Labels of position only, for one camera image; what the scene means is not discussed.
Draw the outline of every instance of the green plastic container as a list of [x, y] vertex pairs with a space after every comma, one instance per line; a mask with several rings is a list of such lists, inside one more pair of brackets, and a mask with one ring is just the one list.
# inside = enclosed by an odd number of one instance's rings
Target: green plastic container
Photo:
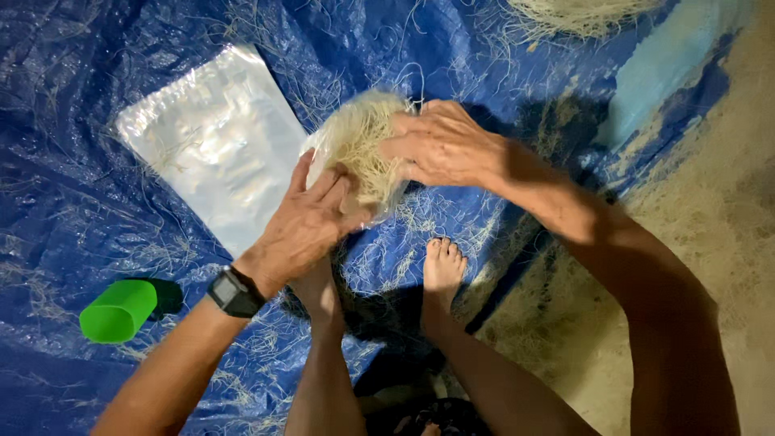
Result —
[[81, 332], [98, 344], [127, 342], [135, 337], [156, 304], [153, 285], [143, 280], [120, 280], [81, 312]]

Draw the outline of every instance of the blue tarp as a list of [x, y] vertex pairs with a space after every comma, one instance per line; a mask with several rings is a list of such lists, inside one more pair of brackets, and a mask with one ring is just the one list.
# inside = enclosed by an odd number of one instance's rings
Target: blue tarp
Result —
[[[610, 40], [559, 35], [521, 41], [505, 3], [294, 0], [36, 0], [0, 5], [0, 428], [3, 434], [83, 434], [131, 374], [134, 355], [160, 340], [229, 263], [201, 221], [116, 140], [123, 108], [212, 59], [227, 43], [255, 44], [297, 117], [313, 131], [352, 95], [379, 86], [414, 99], [464, 102], [489, 130], [528, 141], [559, 134], [550, 158], [591, 188], [617, 192], [681, 138], [723, 95], [703, 78], [662, 108], [660, 134], [626, 171], [594, 171], [618, 156], [591, 144], [615, 92], [615, 72], [675, 1]], [[720, 42], [725, 50], [730, 38]], [[575, 115], [560, 123], [560, 99]], [[414, 218], [352, 236], [338, 253], [352, 336], [353, 381], [378, 353], [424, 365], [417, 334], [425, 241], [450, 235], [471, 256], [466, 281], [508, 252], [522, 211], [480, 189], [412, 184]], [[528, 231], [539, 234], [538, 227]], [[529, 238], [541, 244], [545, 237]], [[475, 330], [524, 269], [513, 262]], [[78, 313], [125, 277], [174, 280], [186, 307], [146, 323], [125, 347], [90, 344]], [[292, 298], [265, 307], [224, 357], [185, 433], [273, 433], [290, 406], [309, 347]]]

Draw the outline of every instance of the black wristwatch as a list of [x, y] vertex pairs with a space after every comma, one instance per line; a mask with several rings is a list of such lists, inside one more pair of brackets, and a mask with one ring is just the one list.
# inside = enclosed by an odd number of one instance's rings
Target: black wristwatch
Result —
[[266, 302], [256, 283], [231, 266], [224, 267], [207, 293], [223, 312], [238, 318], [252, 318]]

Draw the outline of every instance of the bare foot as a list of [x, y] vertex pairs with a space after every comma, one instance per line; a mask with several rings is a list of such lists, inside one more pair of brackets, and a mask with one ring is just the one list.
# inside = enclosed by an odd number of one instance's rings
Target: bare foot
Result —
[[328, 256], [318, 261], [305, 275], [294, 280], [291, 287], [312, 318], [313, 326], [334, 322], [337, 327], [343, 328], [342, 307], [331, 273], [331, 259]]
[[431, 239], [426, 249], [428, 254], [422, 267], [425, 298], [433, 299], [449, 313], [452, 299], [463, 281], [468, 258], [463, 256], [457, 244], [450, 243], [448, 237]]

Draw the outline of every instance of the leg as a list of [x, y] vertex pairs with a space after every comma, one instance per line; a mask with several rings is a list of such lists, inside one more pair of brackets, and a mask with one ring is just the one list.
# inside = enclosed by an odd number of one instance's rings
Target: leg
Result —
[[466, 258], [448, 238], [428, 243], [422, 328], [446, 356], [494, 434], [596, 434], [549, 387], [466, 334], [450, 315]]
[[366, 434], [342, 355], [344, 318], [331, 261], [322, 259], [296, 281], [294, 291], [312, 318], [312, 348], [288, 413], [285, 434]]

